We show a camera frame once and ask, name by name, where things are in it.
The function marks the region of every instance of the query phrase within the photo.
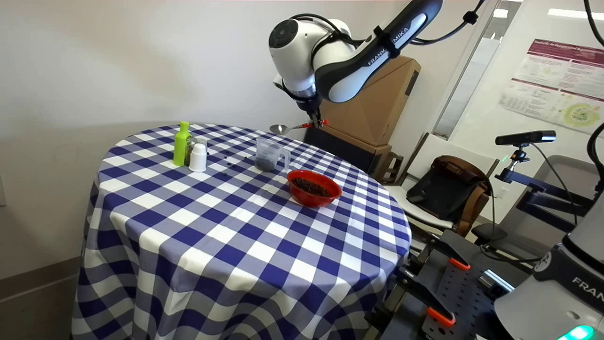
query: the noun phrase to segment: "poster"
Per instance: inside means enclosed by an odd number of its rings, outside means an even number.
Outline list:
[[[604,50],[535,39],[499,105],[591,134],[604,121]]]

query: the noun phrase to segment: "green bottle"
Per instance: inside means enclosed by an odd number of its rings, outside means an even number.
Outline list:
[[[188,133],[188,122],[181,122],[181,130],[174,138],[174,164],[178,166],[185,165],[187,158],[187,139],[190,137]]]

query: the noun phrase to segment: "metal spoon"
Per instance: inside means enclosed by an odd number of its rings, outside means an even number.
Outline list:
[[[324,119],[321,121],[321,123],[323,125],[327,125],[327,120]],[[302,125],[294,126],[293,128],[288,128],[287,126],[285,126],[283,124],[275,124],[275,125],[271,125],[271,127],[269,129],[271,130],[272,133],[283,136],[293,129],[306,129],[306,128],[311,128],[311,127],[313,127],[312,123],[305,123]]]

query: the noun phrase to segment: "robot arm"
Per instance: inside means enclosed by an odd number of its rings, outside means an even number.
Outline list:
[[[322,99],[340,103],[353,98],[381,66],[426,28],[442,2],[411,1],[385,28],[377,26],[356,48],[348,26],[339,20],[299,15],[282,21],[269,37],[278,72],[275,85],[296,100],[317,125]]]

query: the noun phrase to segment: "round table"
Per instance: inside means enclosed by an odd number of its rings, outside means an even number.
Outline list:
[[[74,339],[354,339],[408,252],[390,194],[314,146],[271,133],[191,125],[208,168],[172,162],[177,126],[142,131],[103,158],[91,192]],[[292,169],[334,179],[324,208],[289,194],[283,162],[254,166],[255,139]]]

